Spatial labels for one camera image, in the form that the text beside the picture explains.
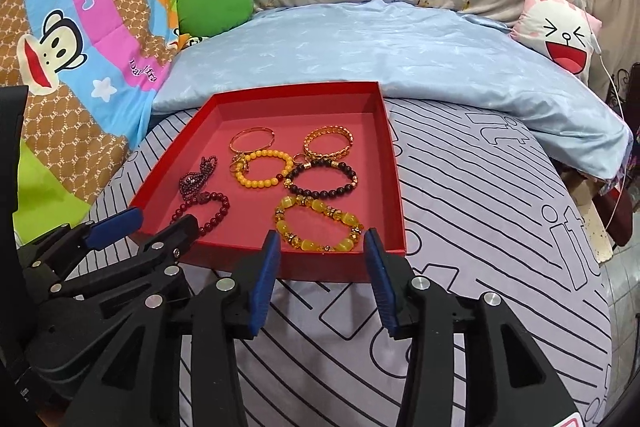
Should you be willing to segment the dark garnet bead strand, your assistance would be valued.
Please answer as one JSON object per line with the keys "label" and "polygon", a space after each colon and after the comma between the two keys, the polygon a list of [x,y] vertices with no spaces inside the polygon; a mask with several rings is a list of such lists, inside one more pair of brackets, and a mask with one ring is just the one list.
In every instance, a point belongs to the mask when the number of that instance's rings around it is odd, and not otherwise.
{"label": "dark garnet bead strand", "polygon": [[185,202],[201,193],[208,179],[213,176],[217,164],[218,159],[216,156],[203,156],[198,166],[198,171],[190,171],[179,179],[178,190]]}

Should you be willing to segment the gold ring small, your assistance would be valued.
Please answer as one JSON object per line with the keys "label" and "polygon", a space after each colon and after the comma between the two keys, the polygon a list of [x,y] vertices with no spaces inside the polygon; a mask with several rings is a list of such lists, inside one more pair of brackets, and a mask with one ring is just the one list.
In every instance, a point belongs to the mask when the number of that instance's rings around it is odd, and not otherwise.
{"label": "gold ring small", "polygon": [[303,165],[307,165],[307,164],[308,164],[308,162],[309,162],[309,157],[308,157],[306,154],[304,154],[304,153],[297,153],[297,154],[293,157],[293,161],[294,161],[294,164],[295,164],[296,166],[298,166],[298,165],[302,165],[302,166],[303,166]]}

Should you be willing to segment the red shallow cardboard tray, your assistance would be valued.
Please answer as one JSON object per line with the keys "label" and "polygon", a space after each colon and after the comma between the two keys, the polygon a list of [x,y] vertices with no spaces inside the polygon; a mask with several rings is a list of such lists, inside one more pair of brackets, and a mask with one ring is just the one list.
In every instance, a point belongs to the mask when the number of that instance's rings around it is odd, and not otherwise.
{"label": "red shallow cardboard tray", "polygon": [[[303,153],[305,136],[329,124],[352,132],[349,154],[296,166],[293,157]],[[232,135],[254,126],[276,132],[273,146],[231,153]],[[269,231],[280,230],[295,235],[282,247],[281,277],[322,282],[366,279],[364,236],[353,225],[378,231],[391,254],[407,250],[392,132],[374,82],[216,94],[194,115],[163,121],[153,140],[162,144],[160,158],[131,202],[143,216],[137,243],[190,213],[201,236],[186,261],[222,270],[258,251]],[[217,168],[201,193],[185,202],[179,179],[198,171],[203,156],[216,156]]]}

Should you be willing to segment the thin gold bangle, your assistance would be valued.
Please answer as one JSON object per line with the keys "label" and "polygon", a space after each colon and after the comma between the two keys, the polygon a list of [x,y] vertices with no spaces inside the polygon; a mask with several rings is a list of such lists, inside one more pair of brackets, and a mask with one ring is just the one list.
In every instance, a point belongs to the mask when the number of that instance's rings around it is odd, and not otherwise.
{"label": "thin gold bangle", "polygon": [[273,146],[276,132],[269,127],[254,126],[242,129],[232,135],[229,150],[233,154],[245,154]]}

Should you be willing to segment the cartoon monkey quilt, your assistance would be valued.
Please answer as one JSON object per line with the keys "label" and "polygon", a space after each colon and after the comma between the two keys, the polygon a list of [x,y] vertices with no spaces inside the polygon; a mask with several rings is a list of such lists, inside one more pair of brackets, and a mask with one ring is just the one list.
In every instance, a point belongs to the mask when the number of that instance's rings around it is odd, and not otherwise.
{"label": "cartoon monkey quilt", "polygon": [[84,219],[186,43],[176,0],[1,0],[1,82],[28,90],[16,239]]}

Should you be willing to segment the light blue blanket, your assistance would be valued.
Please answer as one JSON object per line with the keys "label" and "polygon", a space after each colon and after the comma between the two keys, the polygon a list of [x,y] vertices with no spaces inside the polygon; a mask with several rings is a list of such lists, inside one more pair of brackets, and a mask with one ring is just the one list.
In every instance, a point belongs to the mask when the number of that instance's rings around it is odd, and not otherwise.
{"label": "light blue blanket", "polygon": [[626,167],[628,126],[576,77],[484,17],[396,2],[330,3],[260,12],[180,51],[154,114],[212,95],[325,81],[375,81],[386,98],[498,110],[553,159],[593,178]]}

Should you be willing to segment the green plush pillow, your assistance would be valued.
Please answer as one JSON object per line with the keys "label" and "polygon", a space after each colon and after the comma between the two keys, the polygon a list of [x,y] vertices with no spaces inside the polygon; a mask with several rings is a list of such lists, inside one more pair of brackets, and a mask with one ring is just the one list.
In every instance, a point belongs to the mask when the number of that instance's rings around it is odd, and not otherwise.
{"label": "green plush pillow", "polygon": [[213,37],[247,22],[254,0],[177,0],[179,28],[192,37]]}

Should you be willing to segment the pink cartoon face cushion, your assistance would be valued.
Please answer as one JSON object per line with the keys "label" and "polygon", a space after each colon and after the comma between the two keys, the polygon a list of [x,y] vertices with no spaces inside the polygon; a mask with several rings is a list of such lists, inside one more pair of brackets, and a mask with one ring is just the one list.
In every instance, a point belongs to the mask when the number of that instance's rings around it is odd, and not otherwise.
{"label": "pink cartoon face cushion", "polygon": [[510,37],[588,81],[602,22],[566,0],[524,0]]}

